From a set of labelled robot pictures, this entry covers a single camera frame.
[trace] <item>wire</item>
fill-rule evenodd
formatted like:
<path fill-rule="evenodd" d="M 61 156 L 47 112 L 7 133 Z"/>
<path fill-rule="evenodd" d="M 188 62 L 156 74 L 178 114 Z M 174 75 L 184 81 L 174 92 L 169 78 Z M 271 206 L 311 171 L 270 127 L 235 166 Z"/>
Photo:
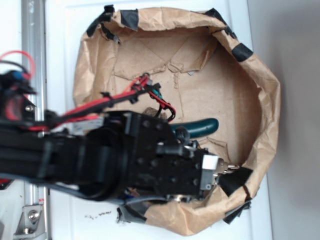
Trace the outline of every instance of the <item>wire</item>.
<path fill-rule="evenodd" d="M 171 116 L 167 119 L 167 121 L 170 123 L 176 117 L 176 110 L 174 109 L 174 107 L 171 106 L 171 104 L 166 102 L 165 100 L 160 99 L 152 91 L 149 91 L 149 94 L 160 104 L 161 108 L 170 110 Z"/>
<path fill-rule="evenodd" d="M 19 98 L 11 98 L 5 106 L 4 113 L 7 119 L 12 121 L 19 121 L 20 120 L 20 113 L 16 106 L 22 106 L 23 104 L 23 97 Z"/>
<path fill-rule="evenodd" d="M 11 54 L 22 54 L 28 58 L 29 64 L 30 64 L 30 71 L 29 71 L 29 73 L 26 71 L 26 73 L 23 75 L 23 77 L 27 80 L 30 80 L 35 75 L 35 72 L 36 72 L 35 60 L 27 52 L 20 51 L 20 50 L 13 50 L 13 51 L 5 52 L 4 54 L 0 55 L 0 60 L 2 60 L 4 57 L 11 55 Z"/>
<path fill-rule="evenodd" d="M 139 80 L 139 77 L 133 79 L 132 82 L 123 90 L 122 93 L 124 94 L 125 92 L 128 92 L 129 89 L 131 89 L 132 86 L 133 86 L 138 80 Z"/>
<path fill-rule="evenodd" d="M 82 106 L 76 107 L 73 110 L 66 112 L 63 116 L 57 116 L 49 119 L 48 121 L 35 122 L 35 125 L 27 127 L 29 131 L 45 131 L 48 132 L 50 129 L 58 127 L 63 123 L 72 123 L 77 121 L 92 120 L 98 118 L 97 115 L 89 115 L 92 113 L 100 113 L 103 109 L 107 107 L 112 107 L 116 103 L 123 102 L 125 100 L 133 100 L 138 97 L 138 95 L 144 94 L 146 92 L 152 91 L 153 86 L 145 86 L 149 81 L 148 77 L 141 77 L 140 83 L 129 92 L 121 93 L 113 97 L 106 96 L 97 100 L 93 100 L 84 104 Z"/>
<path fill-rule="evenodd" d="M 159 105 L 159 109 L 158 109 L 158 111 L 156 112 L 156 114 L 154 115 L 154 117 L 155 117 L 155 118 L 159 117 L 161 111 L 162 111 L 162 107 L 161 107 L 161 105 Z"/>
<path fill-rule="evenodd" d="M 158 195 L 146 195 L 146 196 L 137 196 L 137 197 L 132 197 L 130 199 L 109 199 L 106 200 L 107 202 L 115 205 L 131 205 L 131 204 L 137 204 L 137 203 L 142 203 L 146 201 L 164 201 L 167 202 L 168 199 L 165 198 L 164 196 L 158 196 Z"/>
<path fill-rule="evenodd" d="M 24 73 L 28 73 L 27 69 L 24 66 L 14 62 L 14 61 L 0 60 L 0 64 L 14 65 L 14 66 L 17 66 L 17 67 L 21 68 Z"/>

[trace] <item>black tape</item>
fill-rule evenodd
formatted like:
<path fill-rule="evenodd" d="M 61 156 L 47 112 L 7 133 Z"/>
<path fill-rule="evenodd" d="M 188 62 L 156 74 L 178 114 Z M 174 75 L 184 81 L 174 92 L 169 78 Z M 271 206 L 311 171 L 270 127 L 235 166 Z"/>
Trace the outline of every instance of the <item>black tape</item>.
<path fill-rule="evenodd" d="M 221 22 L 223 22 L 226 25 L 226 27 L 224 28 L 224 31 L 226 32 L 226 34 L 230 35 L 233 39 L 237 38 L 237 35 L 231 30 L 231 28 L 228 26 L 226 21 L 223 19 L 223 17 L 220 15 L 220 13 L 216 9 L 212 8 L 209 11 L 206 11 L 204 15 L 216 18 Z"/>
<path fill-rule="evenodd" d="M 105 36 L 108 38 L 108 39 L 111 39 L 111 40 L 115 40 L 116 36 L 110 32 L 103 23 L 101 23 L 101 30 L 103 31 L 103 33 L 105 34 Z M 104 95 L 106 92 L 101 92 L 101 94 L 104 96 L 104 97 L 110 97 L 110 94 L 109 95 Z"/>
<path fill-rule="evenodd" d="M 119 215 L 119 221 L 144 224 L 147 220 L 147 218 L 133 209 L 130 205 L 119 206 L 117 211 Z"/>
<path fill-rule="evenodd" d="M 225 214 L 225 218 L 223 219 L 223 221 L 227 224 L 231 224 L 236 217 L 240 217 L 243 210 L 250 209 L 250 207 L 251 207 L 251 201 L 246 201 L 243 205 L 236 207 L 231 211 L 228 211 Z"/>
<path fill-rule="evenodd" d="M 137 31 L 138 23 L 139 23 L 138 9 L 121 10 L 120 13 L 121 13 L 121 24 L 125 25 L 126 27 L 134 31 Z"/>
<path fill-rule="evenodd" d="M 235 46 L 231 52 L 234 58 L 240 63 L 247 60 L 252 56 L 252 54 L 254 54 L 253 51 L 251 51 L 242 43 L 239 43 L 237 46 Z"/>
<path fill-rule="evenodd" d="M 102 22 L 110 22 L 111 17 L 114 15 L 115 8 L 113 5 L 104 6 L 104 12 L 100 14 L 87 28 L 86 34 L 91 37 L 97 28 L 97 26 Z"/>
<path fill-rule="evenodd" d="M 232 173 L 219 176 L 217 183 L 229 197 L 234 191 L 245 185 L 252 172 L 249 168 L 240 167 Z"/>

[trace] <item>red cable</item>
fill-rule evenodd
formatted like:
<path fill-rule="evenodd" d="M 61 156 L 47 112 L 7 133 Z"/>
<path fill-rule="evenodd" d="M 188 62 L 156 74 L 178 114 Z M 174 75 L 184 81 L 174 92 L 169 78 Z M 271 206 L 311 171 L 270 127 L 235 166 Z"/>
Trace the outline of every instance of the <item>red cable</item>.
<path fill-rule="evenodd" d="M 15 99 L 10 99 L 9 102 L 6 104 L 5 108 L 4 108 L 4 112 L 5 112 L 5 117 L 11 121 L 18 121 L 20 120 L 16 114 L 14 113 L 15 108 L 16 107 L 16 103 L 15 103 Z"/>
<path fill-rule="evenodd" d="M 170 103 L 167 103 L 166 101 L 160 99 L 157 95 L 155 95 L 151 91 L 149 92 L 149 94 L 161 105 L 163 109 L 165 109 L 165 107 L 167 106 L 168 108 L 174 111 L 174 114 L 176 114 L 176 109 Z"/>
<path fill-rule="evenodd" d="M 129 84 L 128 87 L 131 88 L 137 81 L 140 81 L 140 83 L 136 86 L 136 90 L 141 91 L 147 85 L 147 83 L 149 81 L 149 78 L 148 78 L 148 76 L 137 77 L 132 81 L 132 83 Z M 128 97 L 128 96 L 134 95 L 136 93 L 136 91 L 134 89 L 132 89 L 130 91 L 127 91 L 128 87 L 121 94 L 115 95 L 113 97 L 107 97 L 106 96 L 106 97 L 103 97 L 103 98 L 100 98 L 100 99 L 93 100 L 91 102 L 88 102 L 88 103 L 86 103 L 86 104 L 84 104 L 82 106 L 76 107 L 76 108 L 66 112 L 63 116 L 68 116 L 68 115 L 71 115 L 71 114 L 74 114 L 74 113 L 85 111 L 85 110 L 87 110 L 89 108 L 92 108 L 92 107 L 94 107 L 96 105 L 99 105 L 99 104 L 102 104 L 102 103 L 107 103 L 111 99 L 120 99 L 120 98 L 124 98 L 124 97 Z M 156 96 L 151 91 L 148 92 L 148 93 L 161 105 L 161 107 L 163 109 L 168 107 L 168 108 L 170 108 L 170 109 L 172 109 L 174 111 L 174 114 L 176 114 L 176 110 L 169 103 L 167 103 L 166 101 L 160 99 L 158 96 Z M 57 124 L 55 127 L 58 127 L 58 126 L 60 126 L 61 124 L 64 124 L 64 123 L 74 123 L 74 122 L 79 122 L 79 121 L 94 120 L 94 119 L 97 119 L 98 117 L 99 117 L 98 115 L 86 115 L 86 116 L 74 117 L 74 118 L 68 119 L 68 120 L 66 120 L 64 122 L 61 122 L 61 123 Z M 28 130 L 29 131 L 36 131 L 36 132 L 39 132 L 39 131 L 48 132 L 49 128 L 48 128 L 48 126 L 45 126 L 45 125 L 42 125 L 42 126 L 31 126 L 31 127 L 28 128 Z"/>
<path fill-rule="evenodd" d="M 8 55 L 11 55 L 11 54 L 22 54 L 24 56 L 26 56 L 29 60 L 29 63 L 30 63 L 30 71 L 29 73 L 23 73 L 23 77 L 25 79 L 28 79 L 30 80 L 34 75 L 35 75 L 35 72 L 36 72 L 36 64 L 35 64 L 35 60 L 32 58 L 32 56 L 30 54 L 28 54 L 27 52 L 25 51 L 20 51 L 20 50 L 13 50 L 13 51 L 8 51 L 2 55 L 0 55 L 0 60 L 2 60 L 4 57 L 8 56 Z"/>

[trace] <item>screw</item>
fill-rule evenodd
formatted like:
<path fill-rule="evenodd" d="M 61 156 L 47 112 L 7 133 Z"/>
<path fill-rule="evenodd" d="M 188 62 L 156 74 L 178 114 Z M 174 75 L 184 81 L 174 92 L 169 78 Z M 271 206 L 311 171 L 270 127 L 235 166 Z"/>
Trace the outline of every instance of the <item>screw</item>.
<path fill-rule="evenodd" d="M 174 160 L 172 163 L 173 166 L 177 167 L 179 165 L 179 161 L 178 160 Z"/>
<path fill-rule="evenodd" d="M 29 234 L 30 233 L 30 228 L 26 227 L 24 229 L 22 229 L 23 234 Z"/>
<path fill-rule="evenodd" d="M 145 163 L 145 159 L 143 157 L 139 157 L 137 160 L 136 160 L 136 163 L 139 164 L 139 165 L 142 165 Z"/>
<path fill-rule="evenodd" d="M 40 214 L 36 211 L 36 210 L 31 210 L 29 213 L 28 213 L 28 218 L 31 222 L 36 222 L 40 217 Z"/>
<path fill-rule="evenodd" d="M 157 129 L 158 131 L 161 131 L 161 130 L 163 129 L 162 124 L 158 123 L 158 124 L 155 126 L 155 129 Z"/>
<path fill-rule="evenodd" d="M 173 184 L 175 184 L 175 183 L 177 182 L 177 178 L 176 178 L 176 177 L 172 177 L 172 178 L 170 179 L 170 181 L 171 181 Z"/>
<path fill-rule="evenodd" d="M 159 161 L 157 159 L 153 159 L 151 162 L 150 162 L 151 166 L 152 167 L 157 167 L 159 165 Z"/>
<path fill-rule="evenodd" d="M 151 123 L 148 120 L 143 121 L 142 126 L 145 128 L 150 128 Z"/>
<path fill-rule="evenodd" d="M 195 178 L 195 179 L 193 179 L 193 181 L 192 181 L 193 185 L 195 185 L 195 186 L 197 186 L 197 185 L 198 185 L 198 182 L 199 182 L 199 181 L 198 181 L 198 179 L 196 179 L 196 178 Z"/>
<path fill-rule="evenodd" d="M 32 106 L 32 105 L 27 105 L 26 107 L 25 107 L 25 110 L 27 111 L 27 112 L 29 112 L 29 113 L 31 113 L 31 112 L 33 112 L 34 111 L 34 106 Z"/>

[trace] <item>cardboard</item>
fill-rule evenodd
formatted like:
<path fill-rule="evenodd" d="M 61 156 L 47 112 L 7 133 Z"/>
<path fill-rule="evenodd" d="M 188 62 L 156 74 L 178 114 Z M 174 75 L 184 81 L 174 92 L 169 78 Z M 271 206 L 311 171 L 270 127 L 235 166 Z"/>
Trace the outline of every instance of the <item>cardboard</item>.
<path fill-rule="evenodd" d="M 132 12 L 138 24 L 129 27 L 136 30 L 122 24 L 125 15 L 118 11 L 106 13 L 112 17 L 103 22 L 115 39 L 108 39 L 99 24 L 92 36 L 83 34 L 74 101 L 80 105 L 101 98 L 100 92 L 120 93 L 148 72 L 177 110 L 172 123 L 219 120 L 217 132 L 198 141 L 225 161 L 253 170 L 245 186 L 228 197 L 218 185 L 204 201 L 155 204 L 144 215 L 146 224 L 193 235 L 256 195 L 276 153 L 280 84 L 221 19 L 175 8 Z M 112 110 L 142 113 L 147 107 L 158 109 L 143 95 L 137 104 L 124 102 Z"/>

